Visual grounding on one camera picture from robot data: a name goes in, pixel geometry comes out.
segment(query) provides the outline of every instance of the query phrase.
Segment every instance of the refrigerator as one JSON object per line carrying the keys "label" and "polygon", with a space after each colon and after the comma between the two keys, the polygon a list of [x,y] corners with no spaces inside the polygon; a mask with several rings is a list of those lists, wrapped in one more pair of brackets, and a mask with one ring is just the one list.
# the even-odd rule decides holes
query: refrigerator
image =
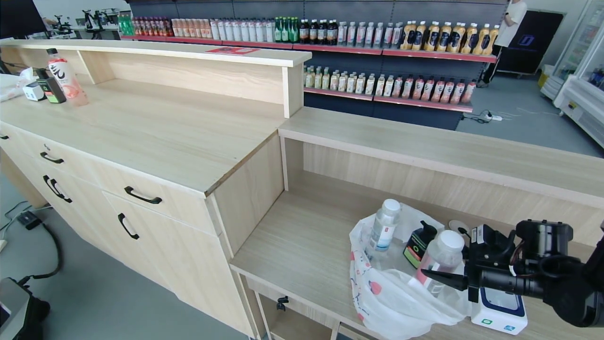
{"label": "refrigerator", "polygon": [[590,46],[598,43],[597,36],[604,21],[604,0],[590,0],[573,31],[560,59],[554,67],[553,74],[541,88],[541,93],[554,100],[564,82],[579,69]]}
{"label": "refrigerator", "polygon": [[576,70],[565,78],[554,106],[604,148],[604,30],[593,37]]}

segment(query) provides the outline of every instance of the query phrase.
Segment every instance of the gray floor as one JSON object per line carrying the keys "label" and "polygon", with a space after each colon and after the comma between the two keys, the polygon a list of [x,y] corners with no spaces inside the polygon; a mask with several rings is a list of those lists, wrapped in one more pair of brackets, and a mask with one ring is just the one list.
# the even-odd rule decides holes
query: gray floor
{"label": "gray floor", "polygon": [[[474,107],[476,113],[497,111],[510,120],[485,125],[464,120],[459,131],[604,156],[572,121],[557,116],[557,110],[540,97],[534,79],[497,77],[491,87],[477,89]],[[23,200],[1,174],[0,194],[1,215]],[[47,340],[247,339],[92,247],[56,212],[39,215],[57,232],[65,252],[65,267],[58,275],[30,281],[35,295],[52,306],[44,323]],[[0,217],[0,225],[6,221]],[[14,224],[6,239],[8,245],[0,253],[0,278],[18,280],[54,268],[54,245],[43,229],[28,232]]]}

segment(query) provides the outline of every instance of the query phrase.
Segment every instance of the red sign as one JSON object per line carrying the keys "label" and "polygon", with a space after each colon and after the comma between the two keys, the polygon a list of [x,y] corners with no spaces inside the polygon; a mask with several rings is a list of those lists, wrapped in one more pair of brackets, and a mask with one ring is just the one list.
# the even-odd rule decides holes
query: red sign
{"label": "red sign", "polygon": [[245,48],[245,47],[220,47],[210,51],[207,53],[220,53],[220,54],[248,54],[252,52],[260,51],[259,48]]}

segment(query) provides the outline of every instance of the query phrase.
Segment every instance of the plastic bag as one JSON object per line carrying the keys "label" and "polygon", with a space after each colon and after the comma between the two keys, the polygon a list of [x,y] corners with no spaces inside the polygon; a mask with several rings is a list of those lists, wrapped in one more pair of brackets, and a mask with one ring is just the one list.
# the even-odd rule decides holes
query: plastic bag
{"label": "plastic bag", "polygon": [[[401,205],[401,217],[404,216],[407,223],[415,220],[414,225],[418,226],[421,220],[435,222],[424,213],[402,203]],[[445,287],[439,297],[435,298],[410,275],[415,268],[402,256],[402,246],[396,250],[401,251],[400,261],[396,262],[408,264],[410,270],[379,270],[373,267],[364,247],[368,244],[374,220],[375,214],[364,218],[350,232],[353,302],[359,319],[368,329],[389,340],[406,340],[428,333],[435,323],[454,325],[471,314],[467,291],[459,292]],[[397,241],[399,235],[395,231],[393,242]]]}
{"label": "plastic bag", "polygon": [[23,87],[36,81],[34,69],[26,68],[18,76],[0,74],[0,102],[23,95]]}

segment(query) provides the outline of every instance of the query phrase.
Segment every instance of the black pants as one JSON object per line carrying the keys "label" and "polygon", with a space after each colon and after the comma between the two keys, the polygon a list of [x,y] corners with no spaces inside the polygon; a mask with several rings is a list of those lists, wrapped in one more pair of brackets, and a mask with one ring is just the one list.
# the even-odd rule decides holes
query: black pants
{"label": "black pants", "polygon": [[497,66],[499,65],[499,58],[501,57],[501,53],[503,52],[504,49],[505,49],[505,47],[502,47],[499,45],[493,45],[493,55],[497,56],[497,61],[492,64],[489,64],[489,67],[483,73],[483,82],[490,83],[490,81],[493,80],[493,77],[497,70]]}

